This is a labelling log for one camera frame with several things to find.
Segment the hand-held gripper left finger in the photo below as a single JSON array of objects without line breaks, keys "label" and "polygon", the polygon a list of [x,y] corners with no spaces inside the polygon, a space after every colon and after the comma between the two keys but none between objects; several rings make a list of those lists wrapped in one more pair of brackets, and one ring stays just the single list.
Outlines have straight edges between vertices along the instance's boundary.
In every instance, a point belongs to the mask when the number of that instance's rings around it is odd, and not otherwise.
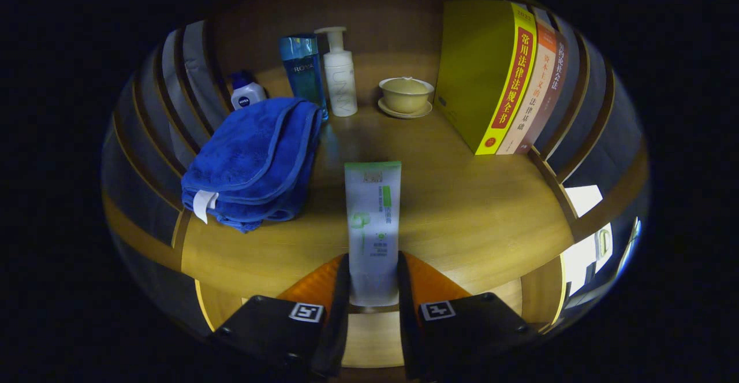
[{"label": "hand-held gripper left finger", "polygon": [[350,285],[349,256],[336,256],[277,297],[251,296],[209,343],[268,380],[335,377],[348,339]]}]

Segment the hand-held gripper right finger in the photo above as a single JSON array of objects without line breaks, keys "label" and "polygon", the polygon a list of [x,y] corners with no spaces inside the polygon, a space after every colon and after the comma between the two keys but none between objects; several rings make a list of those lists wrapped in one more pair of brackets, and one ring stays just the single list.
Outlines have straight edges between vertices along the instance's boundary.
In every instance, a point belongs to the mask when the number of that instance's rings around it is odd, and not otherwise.
[{"label": "hand-held gripper right finger", "polygon": [[538,340],[495,293],[473,295],[403,251],[397,284],[409,380],[497,380]]}]

